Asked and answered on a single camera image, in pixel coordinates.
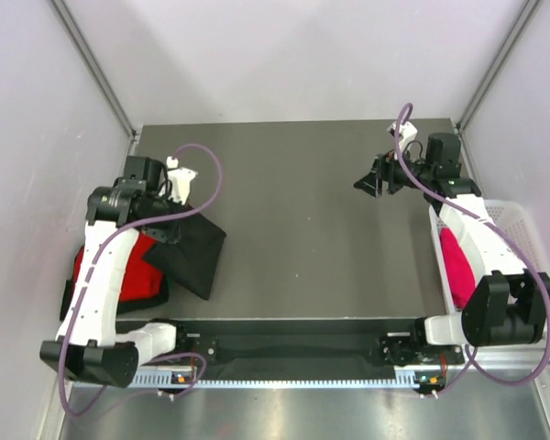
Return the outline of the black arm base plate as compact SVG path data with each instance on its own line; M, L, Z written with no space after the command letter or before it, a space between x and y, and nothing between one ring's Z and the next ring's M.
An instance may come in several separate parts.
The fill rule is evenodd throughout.
M178 352L239 359L357 358L374 366L463 363L462 349L423 346L412 318L175 320Z

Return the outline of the aluminium frame post right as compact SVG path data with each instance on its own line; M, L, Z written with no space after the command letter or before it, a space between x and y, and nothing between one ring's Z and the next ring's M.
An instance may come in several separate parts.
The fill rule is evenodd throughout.
M504 33L502 42L496 49L478 86L471 95L468 104L465 106L461 117L454 123L454 128L458 134L463 133L468 128L491 87L499 77L507 60L518 45L523 33L529 27L530 22L533 20L543 3L544 1L542 0L522 1L519 12L511 22L510 28Z

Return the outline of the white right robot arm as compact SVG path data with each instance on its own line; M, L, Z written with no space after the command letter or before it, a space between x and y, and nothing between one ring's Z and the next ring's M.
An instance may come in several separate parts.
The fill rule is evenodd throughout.
M412 356L433 361L446 345L474 347L528 345L539 342L548 323L550 278L538 271L487 211L479 186L461 174L461 143L448 133L433 133L417 158L411 124L391 125L395 145L379 154L355 188L373 197L404 187L419 189L451 234L441 245L450 283L465 284L468 298L453 313L422 318L409 341Z

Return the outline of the aluminium frame post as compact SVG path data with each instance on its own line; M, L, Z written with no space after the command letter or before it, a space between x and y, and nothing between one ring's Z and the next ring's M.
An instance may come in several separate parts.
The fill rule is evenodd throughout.
M523 33L529 27L530 22L533 20L543 3L544 1L542 0L522 1L519 12L511 22L510 28L504 33L502 42L496 49L478 86L471 95L468 104L465 106L461 117L454 123L454 128L458 134L463 133L468 128L491 87L499 77L507 60L518 45Z
M133 140L137 136L138 132L130 122L127 112L118 100L112 85L108 81L102 66L95 57L88 40L80 29L79 24L73 16L69 6L62 0L48 0L47 4L60 21L66 34L70 38L73 47L82 59L84 67L93 78L102 97L112 110L115 119L122 127L128 138Z

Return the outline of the white perforated plastic basket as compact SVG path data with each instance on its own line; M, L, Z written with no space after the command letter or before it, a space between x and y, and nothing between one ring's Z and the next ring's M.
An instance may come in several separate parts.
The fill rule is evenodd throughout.
M550 278L550 264L540 241L538 231L532 218L523 207L516 202L493 199L486 200L485 207L494 223L513 240L534 264L535 268L539 272L545 272ZM435 213L433 207L428 208L428 217L430 221L430 236L442 284L445 313L454 314L458 311L458 308L455 307L453 302L439 238L440 232L446 224Z

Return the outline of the pink t shirt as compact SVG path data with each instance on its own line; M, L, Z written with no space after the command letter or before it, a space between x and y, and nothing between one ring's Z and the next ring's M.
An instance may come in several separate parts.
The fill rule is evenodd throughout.
M453 303L455 307L462 309L476 288L476 280L453 232L448 227L443 227L439 239Z

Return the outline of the aluminium frame post left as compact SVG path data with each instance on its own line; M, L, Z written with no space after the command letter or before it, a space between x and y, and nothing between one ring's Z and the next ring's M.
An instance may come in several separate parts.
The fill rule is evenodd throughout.
M84 67L93 78L102 97L112 110L115 119L122 127L128 138L133 140L137 136L138 132L130 122L127 112L118 100L112 85L108 81L102 66L95 57L88 40L80 29L79 24L73 16L69 6L62 0L48 0L47 4L60 21L66 34L70 38L73 47L82 59Z

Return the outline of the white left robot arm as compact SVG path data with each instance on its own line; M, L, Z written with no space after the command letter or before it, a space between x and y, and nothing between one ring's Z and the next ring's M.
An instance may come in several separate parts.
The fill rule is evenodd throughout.
M82 264L69 309L40 359L62 378L127 387L138 368L161 355L176 364L189 355L188 339L173 324L116 331L116 313L127 263L140 235L166 243L180 238L176 214L184 212L197 173L165 161L131 156L122 176L87 200Z

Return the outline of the red folded t shirt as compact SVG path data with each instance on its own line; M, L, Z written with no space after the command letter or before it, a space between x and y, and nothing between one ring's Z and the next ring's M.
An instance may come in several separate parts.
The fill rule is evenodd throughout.
M117 305L118 314L147 310L169 300L169 285L164 274L144 260L155 240L142 233L133 246Z

